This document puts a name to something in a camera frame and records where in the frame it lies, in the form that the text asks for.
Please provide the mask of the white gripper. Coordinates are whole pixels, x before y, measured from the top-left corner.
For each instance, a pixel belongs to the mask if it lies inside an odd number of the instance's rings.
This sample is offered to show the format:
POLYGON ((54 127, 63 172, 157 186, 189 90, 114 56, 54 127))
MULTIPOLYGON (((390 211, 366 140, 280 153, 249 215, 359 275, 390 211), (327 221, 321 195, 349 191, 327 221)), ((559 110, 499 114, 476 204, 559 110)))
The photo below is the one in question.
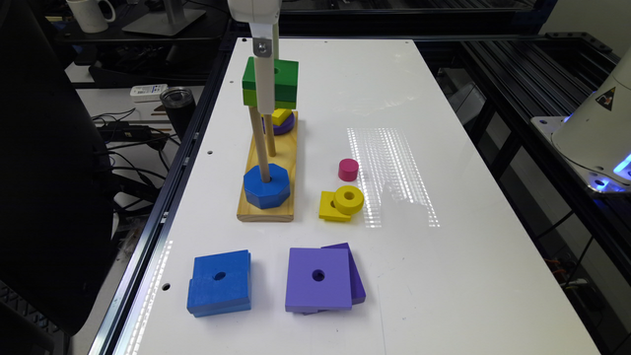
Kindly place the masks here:
POLYGON ((281 0, 228 0, 233 19, 250 23, 257 107, 261 114, 275 110, 274 60, 280 54, 277 22, 281 4, 281 0))

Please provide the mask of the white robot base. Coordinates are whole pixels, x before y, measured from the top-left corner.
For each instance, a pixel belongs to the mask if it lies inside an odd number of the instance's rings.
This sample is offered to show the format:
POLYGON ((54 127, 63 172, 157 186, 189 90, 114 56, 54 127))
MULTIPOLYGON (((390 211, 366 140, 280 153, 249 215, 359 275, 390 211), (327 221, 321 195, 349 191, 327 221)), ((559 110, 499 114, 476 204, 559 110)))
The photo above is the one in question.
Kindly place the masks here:
POLYGON ((630 192, 630 54, 568 116, 535 116, 530 123, 587 189, 630 192))

